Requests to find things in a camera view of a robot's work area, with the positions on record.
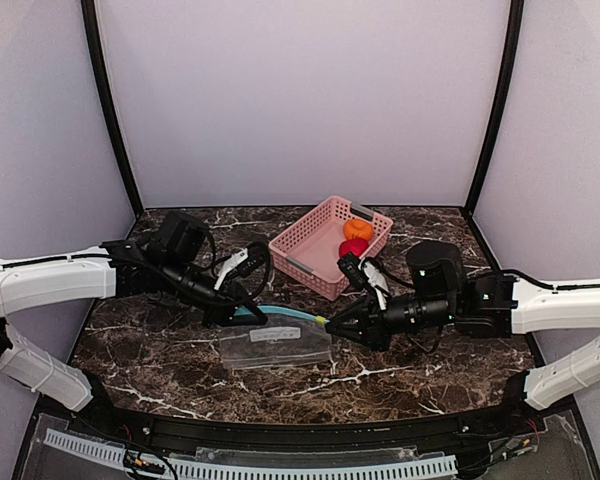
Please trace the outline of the red toy fruit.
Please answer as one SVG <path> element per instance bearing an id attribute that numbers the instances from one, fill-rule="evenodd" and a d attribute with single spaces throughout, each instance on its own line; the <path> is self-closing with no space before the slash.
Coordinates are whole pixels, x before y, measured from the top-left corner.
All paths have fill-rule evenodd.
<path id="1" fill-rule="evenodd" d="M 353 255 L 361 259 L 368 248 L 369 242 L 364 238 L 346 239 L 339 245 L 338 255 L 340 259 L 347 255 Z"/>

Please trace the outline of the right black corner post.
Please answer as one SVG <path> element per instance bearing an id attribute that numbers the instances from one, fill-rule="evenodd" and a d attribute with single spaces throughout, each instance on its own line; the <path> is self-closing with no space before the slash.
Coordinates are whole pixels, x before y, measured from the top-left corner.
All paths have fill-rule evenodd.
<path id="1" fill-rule="evenodd" d="M 489 118 L 469 192 L 464 215 L 473 218 L 483 191 L 505 112 L 522 28 L 524 0 L 511 0 L 498 77 Z"/>

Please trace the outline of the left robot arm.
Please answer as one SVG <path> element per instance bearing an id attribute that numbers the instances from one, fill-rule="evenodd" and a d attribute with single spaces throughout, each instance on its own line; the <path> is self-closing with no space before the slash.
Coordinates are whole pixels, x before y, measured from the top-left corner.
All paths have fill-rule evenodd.
<path id="1" fill-rule="evenodd" d="M 77 414 L 102 416 L 113 408 L 93 373 L 69 366 L 26 338 L 9 319 L 36 310 L 59 312 L 71 304 L 166 294 L 203 314 L 207 326 L 236 326 L 245 308 L 249 324 L 266 315 L 241 279 L 270 272 L 268 247 L 253 241 L 219 256 L 209 225 L 182 211 L 136 240 L 20 260 L 0 259 L 0 374 Z"/>

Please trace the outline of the left black corner post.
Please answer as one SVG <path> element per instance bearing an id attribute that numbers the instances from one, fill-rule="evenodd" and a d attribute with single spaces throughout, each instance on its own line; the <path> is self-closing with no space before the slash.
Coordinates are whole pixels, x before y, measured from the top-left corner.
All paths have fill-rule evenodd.
<path id="1" fill-rule="evenodd" d="M 110 145 L 134 217 L 139 218 L 144 213 L 145 208 L 132 172 L 116 112 L 100 35 L 97 5 L 94 0 L 82 0 L 80 6 L 91 68 Z"/>

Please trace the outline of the clear zip top bag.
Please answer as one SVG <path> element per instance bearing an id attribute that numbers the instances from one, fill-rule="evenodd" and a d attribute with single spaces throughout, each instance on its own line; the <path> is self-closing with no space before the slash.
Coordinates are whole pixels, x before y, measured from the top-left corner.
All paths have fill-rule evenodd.
<path id="1" fill-rule="evenodd" d="M 268 317 L 266 325 L 219 329 L 219 355 L 226 369 L 291 368 L 332 360 L 332 339 L 324 317 L 275 305 L 260 309 Z"/>

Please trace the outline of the black corner post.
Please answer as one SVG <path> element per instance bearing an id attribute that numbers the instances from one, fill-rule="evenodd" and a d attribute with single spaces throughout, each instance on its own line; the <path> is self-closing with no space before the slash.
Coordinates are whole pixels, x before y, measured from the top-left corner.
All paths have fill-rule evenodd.
<path id="1" fill-rule="evenodd" d="M 91 68 L 110 145 L 134 217 L 139 218 L 144 213 L 145 208 L 132 172 L 116 112 L 100 35 L 97 5 L 94 0 L 82 0 L 80 6 Z"/>
<path id="2" fill-rule="evenodd" d="M 505 112 L 522 28 L 524 0 L 511 0 L 498 77 L 489 118 L 469 192 L 464 215 L 473 218 L 483 191 Z"/>

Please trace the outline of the orange toy fruit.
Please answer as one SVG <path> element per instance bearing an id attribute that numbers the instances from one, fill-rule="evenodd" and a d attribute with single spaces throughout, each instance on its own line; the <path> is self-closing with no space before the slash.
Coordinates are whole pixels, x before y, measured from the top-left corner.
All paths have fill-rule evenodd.
<path id="1" fill-rule="evenodd" d="M 365 220 L 352 218 L 343 226 L 343 234 L 346 240 L 364 239 L 370 242 L 373 239 L 373 225 Z"/>

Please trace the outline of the pink plastic basket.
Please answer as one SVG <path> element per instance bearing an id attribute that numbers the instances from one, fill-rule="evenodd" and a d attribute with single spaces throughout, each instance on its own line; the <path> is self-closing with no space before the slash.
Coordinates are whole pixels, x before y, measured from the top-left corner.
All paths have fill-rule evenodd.
<path id="1" fill-rule="evenodd" d="M 274 266 L 322 297 L 334 301 L 349 286 L 339 270 L 339 246 L 351 220 L 373 227 L 364 257 L 385 247 L 394 221 L 374 210 L 339 196 L 331 196 L 289 226 L 269 243 Z"/>

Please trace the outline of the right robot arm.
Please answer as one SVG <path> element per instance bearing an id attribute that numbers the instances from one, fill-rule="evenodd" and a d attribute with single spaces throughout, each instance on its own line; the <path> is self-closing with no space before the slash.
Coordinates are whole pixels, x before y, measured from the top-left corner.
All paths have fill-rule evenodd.
<path id="1" fill-rule="evenodd" d="M 341 272 L 367 294 L 327 320 L 326 331 L 372 351 L 386 351 L 395 335 L 447 325 L 481 339 L 600 330 L 600 279 L 550 284 L 517 270 L 468 278 L 459 248 L 431 240 L 411 247 L 406 262 L 414 292 L 393 296 L 376 259 L 342 257 Z M 600 335 L 552 363 L 510 377 L 503 401 L 541 411 L 599 381 Z"/>

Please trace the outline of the black front frame rail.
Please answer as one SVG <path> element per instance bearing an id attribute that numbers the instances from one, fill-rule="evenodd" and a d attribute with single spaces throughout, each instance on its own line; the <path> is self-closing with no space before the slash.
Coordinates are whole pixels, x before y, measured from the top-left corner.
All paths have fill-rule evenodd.
<path id="1" fill-rule="evenodd" d="M 460 414 L 404 421 L 333 425 L 265 425 L 192 420 L 121 408 L 95 415 L 59 411 L 83 433 L 101 431 L 160 453 L 192 453 L 198 448 L 273 452 L 344 452 L 414 447 L 478 456 L 494 441 L 541 432 L 539 414 L 496 406 Z"/>

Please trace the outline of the clear acrylic plate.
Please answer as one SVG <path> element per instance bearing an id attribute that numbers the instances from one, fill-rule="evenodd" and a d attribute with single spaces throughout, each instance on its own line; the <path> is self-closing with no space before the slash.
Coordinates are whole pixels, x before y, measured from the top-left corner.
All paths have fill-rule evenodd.
<path id="1" fill-rule="evenodd" d="M 200 463 L 265 468 L 358 467 L 414 461 L 414 449 L 405 447 L 348 451 L 274 452 L 199 447 Z"/>

